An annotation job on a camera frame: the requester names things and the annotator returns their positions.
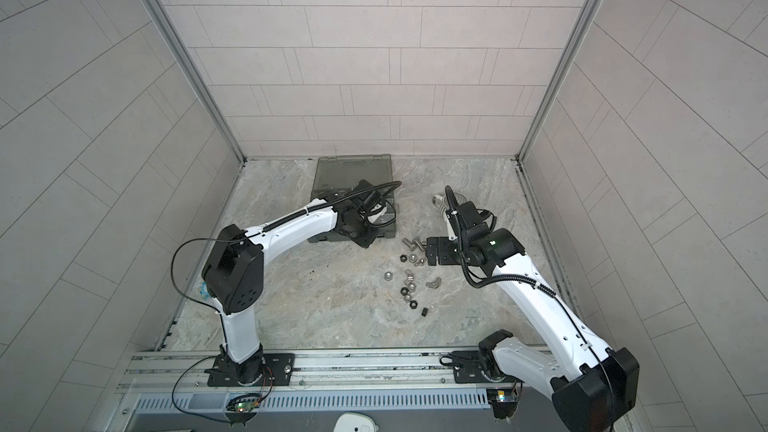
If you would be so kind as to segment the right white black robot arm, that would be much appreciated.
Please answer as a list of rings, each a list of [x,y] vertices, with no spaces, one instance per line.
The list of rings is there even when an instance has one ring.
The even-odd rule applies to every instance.
[[[499,330],[478,345],[481,371],[492,381],[514,377],[548,396],[571,431],[605,431],[637,401],[640,365],[625,348],[614,350],[563,302],[507,229],[452,192],[436,198],[447,224],[427,240],[430,265],[457,265],[468,284],[499,286],[544,339],[539,352]]]

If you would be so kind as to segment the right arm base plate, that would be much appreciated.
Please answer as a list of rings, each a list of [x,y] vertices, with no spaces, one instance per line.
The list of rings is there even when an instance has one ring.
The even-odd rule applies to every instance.
[[[457,384],[496,382],[496,379],[483,368],[477,350],[447,352],[440,356],[439,363],[452,371]]]

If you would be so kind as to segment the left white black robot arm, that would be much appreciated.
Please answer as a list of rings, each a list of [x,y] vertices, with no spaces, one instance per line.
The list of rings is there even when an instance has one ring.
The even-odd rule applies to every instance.
[[[221,230],[201,277],[213,299],[224,335],[218,367],[230,385],[252,385],[266,373],[253,306],[264,290],[266,266],[282,253],[326,232],[335,232],[361,248],[369,247],[378,231],[396,218],[379,222],[394,211],[390,200],[400,181],[372,185],[362,180],[346,194],[329,193],[272,222],[242,229]]]

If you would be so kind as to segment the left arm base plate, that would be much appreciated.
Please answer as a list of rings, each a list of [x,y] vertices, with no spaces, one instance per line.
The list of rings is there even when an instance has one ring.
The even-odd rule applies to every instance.
[[[210,387],[287,386],[294,363],[295,355],[291,353],[257,353],[242,364],[223,353],[216,356],[213,365],[204,372]]]

